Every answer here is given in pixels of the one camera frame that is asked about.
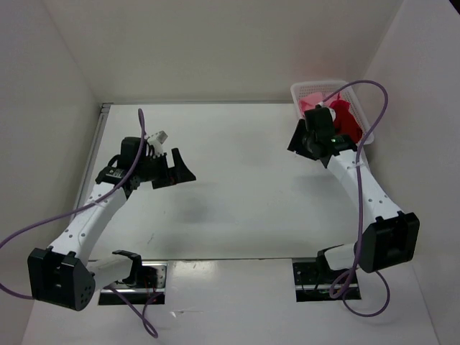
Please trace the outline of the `dark red t shirt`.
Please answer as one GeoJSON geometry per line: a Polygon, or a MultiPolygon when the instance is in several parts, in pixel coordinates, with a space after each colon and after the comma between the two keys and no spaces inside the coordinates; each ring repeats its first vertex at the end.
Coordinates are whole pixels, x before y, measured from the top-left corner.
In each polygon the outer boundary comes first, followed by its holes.
{"type": "Polygon", "coordinates": [[[342,99],[335,100],[330,104],[330,108],[336,114],[333,125],[337,134],[346,134],[357,144],[362,138],[363,131],[351,114],[350,106],[348,101],[342,99]]]}

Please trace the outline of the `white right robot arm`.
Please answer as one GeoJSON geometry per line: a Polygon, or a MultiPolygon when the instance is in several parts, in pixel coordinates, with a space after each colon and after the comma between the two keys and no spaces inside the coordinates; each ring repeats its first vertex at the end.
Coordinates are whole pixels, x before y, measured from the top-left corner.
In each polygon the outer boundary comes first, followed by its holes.
{"type": "Polygon", "coordinates": [[[316,276],[332,282],[358,263],[366,273],[409,262],[415,254],[420,221],[383,191],[348,134],[336,133],[331,110],[317,106],[299,119],[288,150],[319,160],[344,187],[359,212],[362,239],[318,252],[316,276]]]}

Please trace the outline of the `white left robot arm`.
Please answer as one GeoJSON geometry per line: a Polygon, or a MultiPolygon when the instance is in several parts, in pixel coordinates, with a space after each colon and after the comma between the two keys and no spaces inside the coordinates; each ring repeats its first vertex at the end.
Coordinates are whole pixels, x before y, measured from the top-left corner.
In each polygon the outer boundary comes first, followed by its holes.
{"type": "Polygon", "coordinates": [[[162,149],[166,138],[163,131],[148,139],[124,138],[120,153],[100,171],[90,197],[64,232],[48,248],[32,250],[27,265],[35,300],[81,311],[97,290],[115,282],[132,288],[155,281],[139,254],[118,249],[95,262],[89,257],[110,220],[141,184],[159,189],[196,180],[177,148],[172,149],[174,165],[168,165],[162,149]]]}

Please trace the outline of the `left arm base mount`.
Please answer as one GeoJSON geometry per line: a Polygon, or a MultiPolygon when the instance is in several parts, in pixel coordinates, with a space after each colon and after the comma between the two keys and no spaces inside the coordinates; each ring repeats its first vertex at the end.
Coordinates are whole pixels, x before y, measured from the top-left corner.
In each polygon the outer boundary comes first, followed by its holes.
{"type": "Polygon", "coordinates": [[[117,281],[114,288],[132,305],[144,305],[150,298],[153,298],[151,305],[164,305],[167,269],[166,261],[143,260],[136,282],[117,281]]]}

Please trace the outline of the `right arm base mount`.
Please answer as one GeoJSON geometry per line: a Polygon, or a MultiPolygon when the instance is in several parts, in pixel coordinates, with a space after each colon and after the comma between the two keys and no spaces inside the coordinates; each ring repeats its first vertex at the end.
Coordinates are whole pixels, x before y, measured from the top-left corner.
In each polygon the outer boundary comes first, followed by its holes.
{"type": "Polygon", "coordinates": [[[332,301],[329,289],[345,270],[330,271],[319,268],[314,258],[292,261],[295,296],[298,303],[332,301]]]}

